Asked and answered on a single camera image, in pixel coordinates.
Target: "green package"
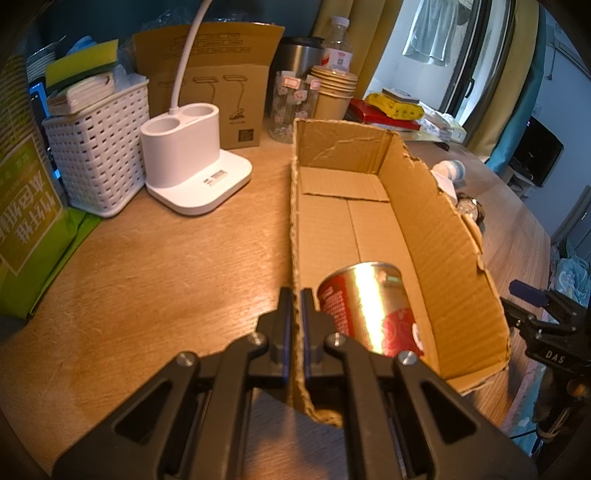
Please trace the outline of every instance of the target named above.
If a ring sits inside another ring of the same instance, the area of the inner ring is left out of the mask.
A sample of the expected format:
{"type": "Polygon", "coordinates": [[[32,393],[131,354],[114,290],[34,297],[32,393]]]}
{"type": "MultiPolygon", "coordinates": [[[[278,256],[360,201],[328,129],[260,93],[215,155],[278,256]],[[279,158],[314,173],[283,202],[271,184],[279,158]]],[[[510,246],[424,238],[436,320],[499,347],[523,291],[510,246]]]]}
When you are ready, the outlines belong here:
{"type": "Polygon", "coordinates": [[[0,85],[0,315],[26,319],[100,219],[63,206],[22,57],[8,59],[0,85]]]}

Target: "screw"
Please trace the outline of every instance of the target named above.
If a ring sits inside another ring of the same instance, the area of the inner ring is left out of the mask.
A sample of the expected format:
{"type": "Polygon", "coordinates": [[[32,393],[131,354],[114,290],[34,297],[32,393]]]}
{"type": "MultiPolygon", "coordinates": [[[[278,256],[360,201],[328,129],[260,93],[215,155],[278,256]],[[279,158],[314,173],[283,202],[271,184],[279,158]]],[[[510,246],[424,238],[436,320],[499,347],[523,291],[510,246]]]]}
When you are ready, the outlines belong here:
{"type": "Polygon", "coordinates": [[[330,346],[341,346],[345,342],[346,338],[347,337],[342,333],[335,332],[326,337],[326,343],[328,343],[330,346]]]}
{"type": "Polygon", "coordinates": [[[418,357],[416,353],[410,350],[403,350],[398,354],[398,361],[403,365],[414,365],[417,363],[418,357]]]}
{"type": "Polygon", "coordinates": [[[267,337],[265,336],[264,333],[261,332],[252,332],[249,336],[248,336],[248,341],[250,343],[253,343],[254,345],[262,345],[263,343],[265,343],[265,341],[267,340],[267,337]]]}
{"type": "Polygon", "coordinates": [[[191,352],[180,352],[177,355],[177,363],[181,367],[192,367],[195,364],[195,355],[191,352]]]}

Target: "clear plastic bottle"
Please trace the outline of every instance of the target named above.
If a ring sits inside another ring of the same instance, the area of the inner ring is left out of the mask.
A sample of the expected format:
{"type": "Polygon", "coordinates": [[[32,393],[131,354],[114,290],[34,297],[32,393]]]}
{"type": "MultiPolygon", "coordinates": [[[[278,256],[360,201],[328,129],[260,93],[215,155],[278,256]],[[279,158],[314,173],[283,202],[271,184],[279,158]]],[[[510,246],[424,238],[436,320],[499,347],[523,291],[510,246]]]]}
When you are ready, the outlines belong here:
{"type": "Polygon", "coordinates": [[[322,46],[322,66],[335,70],[349,71],[353,48],[347,36],[349,19],[345,17],[333,17],[330,19],[330,28],[324,35],[322,46]]]}

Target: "white woven basket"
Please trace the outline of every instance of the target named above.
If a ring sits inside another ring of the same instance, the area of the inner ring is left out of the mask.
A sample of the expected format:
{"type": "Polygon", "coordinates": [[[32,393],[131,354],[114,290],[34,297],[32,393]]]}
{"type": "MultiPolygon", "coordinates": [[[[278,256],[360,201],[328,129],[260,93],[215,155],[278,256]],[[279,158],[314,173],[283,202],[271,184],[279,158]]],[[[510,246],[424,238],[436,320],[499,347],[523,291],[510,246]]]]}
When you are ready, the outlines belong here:
{"type": "Polygon", "coordinates": [[[139,128],[149,118],[146,80],[75,115],[43,121],[72,206],[110,217],[144,186],[139,128]]]}

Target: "can rim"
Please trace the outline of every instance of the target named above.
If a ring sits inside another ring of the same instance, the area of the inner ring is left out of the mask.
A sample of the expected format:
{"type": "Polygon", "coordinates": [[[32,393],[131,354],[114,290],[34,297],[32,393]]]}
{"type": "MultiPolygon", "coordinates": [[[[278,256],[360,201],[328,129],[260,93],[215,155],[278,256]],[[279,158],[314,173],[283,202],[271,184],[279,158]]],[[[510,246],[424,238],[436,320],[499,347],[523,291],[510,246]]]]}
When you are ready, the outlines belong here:
{"type": "Polygon", "coordinates": [[[381,262],[381,261],[360,262],[360,263],[356,263],[356,264],[353,264],[353,265],[348,265],[347,267],[340,268],[336,272],[331,273],[328,277],[326,277],[323,281],[320,282],[320,284],[318,285],[317,292],[318,292],[318,290],[320,290],[320,287],[322,285],[324,285],[325,282],[327,282],[327,281],[329,281],[329,280],[337,277],[338,275],[341,275],[341,274],[343,274],[345,272],[348,272],[349,270],[352,270],[355,267],[358,267],[360,265],[371,265],[372,267],[389,267],[389,268],[393,268],[394,270],[396,270],[398,272],[398,276],[402,280],[402,273],[400,272],[400,269],[396,265],[392,265],[391,263],[381,262]]]}

